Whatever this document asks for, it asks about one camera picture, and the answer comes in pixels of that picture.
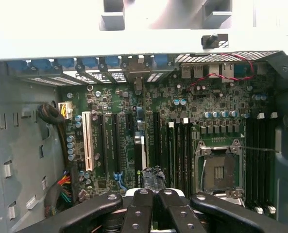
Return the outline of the black open PC case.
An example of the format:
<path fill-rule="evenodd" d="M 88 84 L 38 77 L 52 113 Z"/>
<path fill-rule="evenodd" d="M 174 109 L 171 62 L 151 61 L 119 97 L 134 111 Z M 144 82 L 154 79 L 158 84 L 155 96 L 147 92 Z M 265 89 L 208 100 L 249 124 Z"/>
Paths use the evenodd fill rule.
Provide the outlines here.
<path fill-rule="evenodd" d="M 17 233 L 83 203 L 62 198 L 71 169 L 66 120 L 58 109 L 62 90 L 90 83 L 116 85 L 120 79 L 131 84 L 131 55 L 145 57 L 144 82 L 152 74 L 180 67 L 190 72 L 192 67 L 224 63 L 258 64 L 260 72 L 273 74 L 278 114 L 274 150 L 281 151 L 274 155 L 276 212 L 241 206 L 288 226 L 288 34 L 149 30 L 0 37 L 0 233 Z"/>

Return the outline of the black RAM slot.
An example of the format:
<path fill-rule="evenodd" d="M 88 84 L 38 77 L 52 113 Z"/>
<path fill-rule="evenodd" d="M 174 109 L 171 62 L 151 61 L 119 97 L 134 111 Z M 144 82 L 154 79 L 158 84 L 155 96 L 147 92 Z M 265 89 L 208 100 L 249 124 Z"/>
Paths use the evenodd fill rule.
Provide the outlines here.
<path fill-rule="evenodd" d="M 177 188 L 182 188 L 181 181 L 181 149 L 180 149 L 180 123 L 175 124 L 176 132 L 176 164 L 177 164 Z"/>
<path fill-rule="evenodd" d="M 192 124 L 188 123 L 186 127 L 186 139 L 187 139 L 187 184 L 188 184 L 188 196 L 190 197 L 193 193 L 193 145 L 192 145 Z"/>
<path fill-rule="evenodd" d="M 246 119 L 246 146 L 251 146 L 252 143 L 253 121 L 251 118 Z M 246 205 L 251 207 L 252 199 L 252 152 L 251 149 L 246 149 Z"/>
<path fill-rule="evenodd" d="M 267 147 L 274 149 L 274 135 L 275 135 L 274 120 L 267 121 Z M 274 155 L 275 152 L 267 152 L 267 175 L 266 175 L 266 203 L 269 214 L 274 215 L 276 208 L 274 206 Z"/>
<path fill-rule="evenodd" d="M 182 160 L 183 160 L 183 181 L 184 181 L 184 194 L 187 195 L 187 174 L 186 174 L 186 125 L 182 125 Z"/>
<path fill-rule="evenodd" d="M 253 146 L 258 147 L 259 122 L 253 119 Z M 253 209 L 258 206 L 258 151 L 253 150 Z"/>
<path fill-rule="evenodd" d="M 261 119 L 259 121 L 259 147 L 264 148 L 265 146 L 265 120 Z M 265 152 L 260 151 L 258 153 L 259 155 L 259 161 L 258 161 L 258 166 L 259 166 L 259 175 L 258 175 L 258 201 L 259 205 L 261 206 L 262 209 L 265 208 Z"/>

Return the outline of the short black expansion slot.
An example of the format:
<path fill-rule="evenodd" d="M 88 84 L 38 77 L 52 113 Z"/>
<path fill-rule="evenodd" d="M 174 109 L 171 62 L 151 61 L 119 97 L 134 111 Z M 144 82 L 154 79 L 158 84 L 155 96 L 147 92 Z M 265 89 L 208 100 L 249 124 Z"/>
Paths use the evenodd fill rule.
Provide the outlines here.
<path fill-rule="evenodd" d="M 133 114 L 132 113 L 127 113 L 125 115 L 125 121 L 126 121 L 126 129 L 128 131 L 133 131 L 134 130 Z"/>

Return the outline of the silver locking lever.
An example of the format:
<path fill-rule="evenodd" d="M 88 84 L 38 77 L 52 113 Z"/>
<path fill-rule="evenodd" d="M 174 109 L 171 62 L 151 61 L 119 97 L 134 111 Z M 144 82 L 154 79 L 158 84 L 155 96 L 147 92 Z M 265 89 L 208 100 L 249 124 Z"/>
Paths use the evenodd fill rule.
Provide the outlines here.
<path fill-rule="evenodd" d="M 204 191 L 204 187 L 203 187 L 203 182 L 204 182 L 204 172 L 205 172 L 205 166 L 206 166 L 206 159 L 204 159 L 203 161 L 203 168 L 202 168 L 202 172 L 201 172 L 201 179 L 200 179 L 200 191 Z"/>
<path fill-rule="evenodd" d="M 274 150 L 274 149 L 268 149 L 268 148 L 255 148 L 255 147 L 248 147 L 248 146 L 239 146 L 242 149 L 249 149 L 249 150 L 257 150 L 257 151 L 268 151 L 268 152 L 274 152 L 281 154 L 281 151 Z"/>

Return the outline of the green motherboard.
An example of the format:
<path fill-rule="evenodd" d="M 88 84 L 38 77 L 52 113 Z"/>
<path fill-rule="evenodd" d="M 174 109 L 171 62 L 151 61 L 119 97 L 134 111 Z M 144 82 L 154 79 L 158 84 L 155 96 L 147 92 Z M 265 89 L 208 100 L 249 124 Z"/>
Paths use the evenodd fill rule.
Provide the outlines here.
<path fill-rule="evenodd" d="M 168 74 L 152 74 L 146 82 L 146 168 L 155 167 L 153 113 L 160 114 L 160 165 L 166 188 L 177 188 L 176 132 L 180 123 L 181 181 L 184 194 L 182 160 L 182 125 L 192 124 L 193 145 L 193 193 L 194 153 L 200 140 L 220 144 L 237 138 L 246 146 L 246 119 L 265 120 L 265 146 L 267 147 L 267 121 L 278 114 L 274 110 L 274 77 L 272 73 L 260 72 L 258 64 L 224 63 L 208 66 L 180 67 Z M 68 87 L 62 90 L 63 101 L 71 102 L 72 119 L 66 120 L 66 152 L 70 172 L 63 184 L 62 198 L 66 202 L 81 203 L 105 192 L 125 194 L 135 187 L 134 138 L 126 129 L 125 115 L 131 113 L 133 85 L 120 79 L 116 85 Z M 82 112 L 91 113 L 94 170 L 85 168 Z M 114 180 L 115 162 L 112 143 L 112 114 L 119 117 L 119 144 L 121 172 L 127 191 L 119 188 Z M 103 115 L 106 139 L 107 176 L 104 176 L 101 156 L 101 139 L 98 116 Z M 186 139 L 187 174 L 187 139 Z M 246 205 L 246 149 L 243 149 L 243 206 Z"/>

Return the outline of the white power connector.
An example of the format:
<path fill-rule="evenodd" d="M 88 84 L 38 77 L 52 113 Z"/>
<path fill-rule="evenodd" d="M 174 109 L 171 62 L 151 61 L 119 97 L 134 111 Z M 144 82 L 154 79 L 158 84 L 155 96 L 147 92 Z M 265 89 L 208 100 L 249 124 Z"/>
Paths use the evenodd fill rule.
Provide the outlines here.
<path fill-rule="evenodd" d="M 73 108 L 71 102 L 59 102 L 58 103 L 59 113 L 64 117 L 64 119 L 72 119 Z"/>

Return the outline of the white expansion slot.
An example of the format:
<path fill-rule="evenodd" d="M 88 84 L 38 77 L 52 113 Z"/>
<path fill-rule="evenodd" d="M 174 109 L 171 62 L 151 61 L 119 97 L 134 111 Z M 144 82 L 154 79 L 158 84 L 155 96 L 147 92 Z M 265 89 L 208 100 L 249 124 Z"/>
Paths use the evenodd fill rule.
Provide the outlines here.
<path fill-rule="evenodd" d="M 82 112 L 82 128 L 84 137 L 84 152 L 85 152 L 85 168 L 87 171 L 94 170 L 94 148 L 91 113 L 89 111 Z"/>

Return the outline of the grey parts rack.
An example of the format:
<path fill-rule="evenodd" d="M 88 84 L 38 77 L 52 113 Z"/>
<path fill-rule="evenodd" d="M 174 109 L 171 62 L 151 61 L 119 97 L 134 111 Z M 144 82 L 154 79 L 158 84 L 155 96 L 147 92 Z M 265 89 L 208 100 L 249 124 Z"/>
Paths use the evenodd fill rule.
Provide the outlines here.
<path fill-rule="evenodd" d="M 102 31 L 218 29 L 234 0 L 102 0 Z"/>

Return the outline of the long black expansion slot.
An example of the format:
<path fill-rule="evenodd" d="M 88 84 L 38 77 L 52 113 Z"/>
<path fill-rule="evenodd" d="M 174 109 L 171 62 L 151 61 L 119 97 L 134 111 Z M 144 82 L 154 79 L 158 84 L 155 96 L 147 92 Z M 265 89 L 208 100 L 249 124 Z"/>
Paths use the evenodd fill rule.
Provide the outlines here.
<path fill-rule="evenodd" d="M 112 114 L 112 143 L 113 156 L 115 162 L 115 177 L 121 172 L 121 158 L 120 158 L 120 138 L 119 138 L 119 117 L 117 114 Z"/>
<path fill-rule="evenodd" d="M 153 113 L 153 134 L 154 134 L 154 158 L 155 165 L 160 165 L 160 114 Z"/>
<path fill-rule="evenodd" d="M 104 170 L 104 176 L 107 176 L 107 163 L 106 163 L 106 139 L 105 139 L 105 125 L 103 115 L 98 116 L 99 122 L 99 134 L 101 139 L 101 156 L 102 156 L 102 166 Z"/>

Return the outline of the CPU socket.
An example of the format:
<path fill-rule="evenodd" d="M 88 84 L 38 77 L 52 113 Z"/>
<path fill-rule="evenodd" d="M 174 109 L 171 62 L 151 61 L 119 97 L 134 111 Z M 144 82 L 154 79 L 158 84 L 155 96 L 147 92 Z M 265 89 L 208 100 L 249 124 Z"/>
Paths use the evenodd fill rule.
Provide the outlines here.
<path fill-rule="evenodd" d="M 200 177 L 206 159 L 203 193 L 243 205 L 243 149 L 239 146 L 237 138 L 220 144 L 205 143 L 204 140 L 198 142 L 194 153 L 195 192 L 202 192 Z"/>

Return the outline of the blue board connector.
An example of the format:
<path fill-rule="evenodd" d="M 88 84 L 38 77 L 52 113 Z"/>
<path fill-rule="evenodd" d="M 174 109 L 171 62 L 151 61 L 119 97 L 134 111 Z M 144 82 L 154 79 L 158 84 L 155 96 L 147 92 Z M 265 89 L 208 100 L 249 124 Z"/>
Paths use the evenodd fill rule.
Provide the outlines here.
<path fill-rule="evenodd" d="M 123 172 L 114 172 L 114 180 L 118 182 L 118 186 L 123 191 L 127 191 L 127 187 L 123 183 Z"/>

